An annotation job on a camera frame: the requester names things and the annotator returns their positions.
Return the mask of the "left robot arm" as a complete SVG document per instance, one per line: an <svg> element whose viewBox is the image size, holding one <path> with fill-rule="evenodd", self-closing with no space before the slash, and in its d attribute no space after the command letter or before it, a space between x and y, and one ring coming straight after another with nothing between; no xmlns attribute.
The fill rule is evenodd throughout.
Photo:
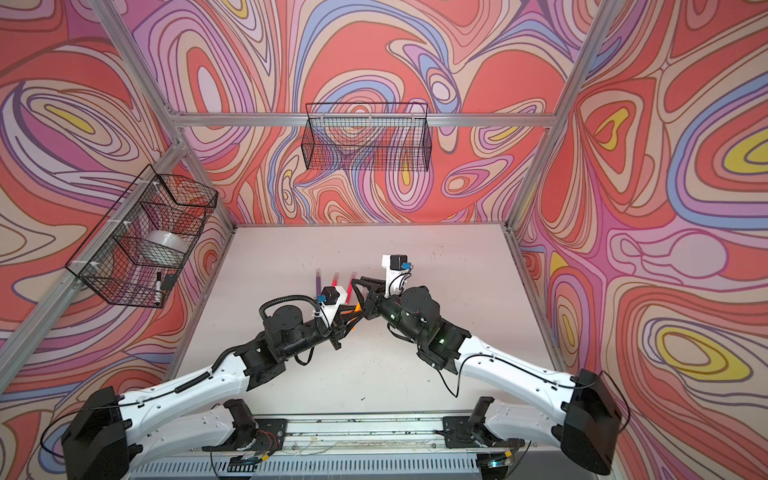
<svg viewBox="0 0 768 480"><path fill-rule="evenodd" d="M297 306L283 305L264 315L254 339L225 349L208 367L124 394L98 390L60 438L67 478L123 479L143 464L193 449L274 452L279 442L273 436L258 446L261 428L242 394L324 342L339 349L360 318L354 307L320 305L304 321Z"/></svg>

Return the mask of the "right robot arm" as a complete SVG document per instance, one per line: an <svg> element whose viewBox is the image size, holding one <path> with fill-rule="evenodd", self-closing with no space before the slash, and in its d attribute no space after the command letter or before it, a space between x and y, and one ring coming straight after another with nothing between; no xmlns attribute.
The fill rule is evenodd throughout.
<svg viewBox="0 0 768 480"><path fill-rule="evenodd" d="M602 374L554 371L498 350L444 319L425 286L394 294L383 280L362 277L351 285L365 318L385 320L430 368L484 381L535 407L545 420L540 442L559 446L587 471L611 473L627 420Z"/></svg>

